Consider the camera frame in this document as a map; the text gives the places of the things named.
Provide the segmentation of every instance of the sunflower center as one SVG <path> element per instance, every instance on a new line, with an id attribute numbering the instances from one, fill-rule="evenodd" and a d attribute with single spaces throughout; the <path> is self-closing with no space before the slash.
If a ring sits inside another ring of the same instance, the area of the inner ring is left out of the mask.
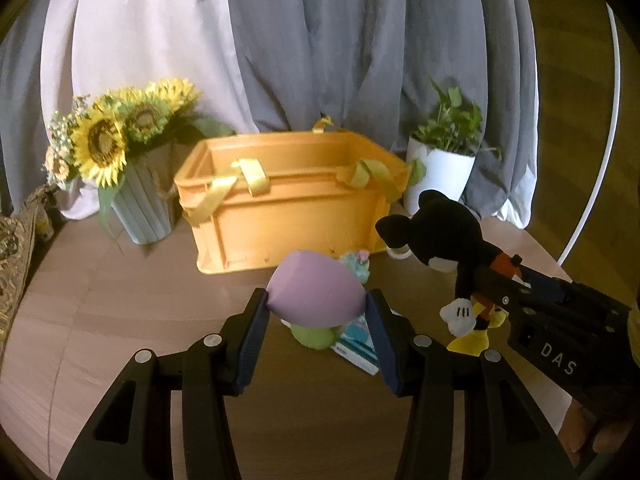
<path id="1" fill-rule="evenodd" d="M 140 105 L 133 113 L 133 121 L 140 130 L 148 130 L 156 126 L 158 115 L 151 105 Z"/>
<path id="2" fill-rule="evenodd" d="M 101 168 L 109 166 L 118 151 L 115 133 L 113 124 L 105 119 L 96 123 L 89 131 L 89 154 L 92 161 Z"/>

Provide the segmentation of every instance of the yellow plastic crate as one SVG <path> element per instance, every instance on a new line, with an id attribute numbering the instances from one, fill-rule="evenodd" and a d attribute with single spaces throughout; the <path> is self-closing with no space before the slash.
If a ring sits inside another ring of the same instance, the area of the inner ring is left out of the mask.
<path id="1" fill-rule="evenodd" d="M 210 221 L 193 226 L 206 274 L 277 266 L 295 250 L 338 257 L 383 251 L 375 223 L 390 204 L 372 178 L 362 189 L 338 179 L 359 160 L 382 162 L 402 193 L 409 167 L 353 132 L 246 134 L 199 142 L 175 175 L 180 204 L 193 210 L 213 179 L 241 158 L 257 159 L 269 190 L 252 196 L 239 179 Z"/>

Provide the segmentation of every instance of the black stuffed toy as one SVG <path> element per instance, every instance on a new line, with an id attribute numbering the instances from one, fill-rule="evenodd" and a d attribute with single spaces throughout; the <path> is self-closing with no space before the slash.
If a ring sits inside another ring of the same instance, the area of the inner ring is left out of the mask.
<path id="1" fill-rule="evenodd" d="M 458 271 L 456 299 L 440 311 L 440 317 L 457 338 L 448 348 L 475 356 L 489 348 L 487 329 L 501 326 L 506 313 L 475 294 L 474 271 L 479 266 L 488 266 L 528 286 L 522 281 L 521 258 L 518 255 L 511 258 L 485 241 L 480 223 L 471 211 L 433 189 L 420 194 L 418 211 L 413 217 L 386 216 L 376 223 L 376 231 L 391 250 L 407 246 L 410 254 L 434 270 Z"/>

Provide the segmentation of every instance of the table surface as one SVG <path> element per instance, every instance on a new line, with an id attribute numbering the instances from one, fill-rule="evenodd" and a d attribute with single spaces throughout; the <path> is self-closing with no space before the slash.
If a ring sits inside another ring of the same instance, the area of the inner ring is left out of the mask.
<path id="1" fill-rule="evenodd" d="M 568 279 L 527 233 L 495 218 L 484 238 L 524 264 Z M 63 228 L 24 297 L 0 374 L 0 425 L 22 452 L 55 478 L 74 440 L 124 364 L 141 348 L 158 355 L 187 349 L 244 309 L 273 269 L 206 276 L 198 272 L 189 226 L 152 248 L 121 229 L 117 244 L 96 218 Z M 419 333 L 447 344 L 439 310 L 453 299 L 455 275 L 414 258 L 371 257 L 367 287 Z M 508 328 L 490 334 L 558 429 L 567 394 L 508 348 Z M 226 402 L 244 480 L 388 480 L 400 456 L 410 399 L 397 399 L 380 375 L 370 377 L 337 354 L 300 346 L 272 317 L 254 380 Z M 180 394 L 172 399 L 175 480 L 184 480 Z M 457 428 L 460 413 L 456 413 Z M 452 478 L 460 466 L 459 431 Z"/>

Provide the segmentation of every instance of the silver screw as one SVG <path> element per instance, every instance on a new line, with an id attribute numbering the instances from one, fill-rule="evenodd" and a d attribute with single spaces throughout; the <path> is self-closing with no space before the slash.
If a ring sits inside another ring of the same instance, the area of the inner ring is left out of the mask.
<path id="1" fill-rule="evenodd" d="M 491 361 L 492 363 L 497 363 L 498 361 L 500 361 L 500 359 L 502 359 L 502 356 L 497 350 L 487 350 L 484 353 L 484 358 L 487 361 Z"/>
<path id="2" fill-rule="evenodd" d="M 222 343 L 222 337 L 219 334 L 209 334 L 204 338 L 204 346 L 218 346 Z"/>
<path id="3" fill-rule="evenodd" d="M 149 350 L 141 350 L 136 354 L 136 362 L 140 364 L 144 364 L 151 359 L 151 352 Z"/>
<path id="4" fill-rule="evenodd" d="M 433 343 L 432 339 L 428 335 L 417 335 L 414 337 L 414 344 L 420 348 L 428 348 Z"/>

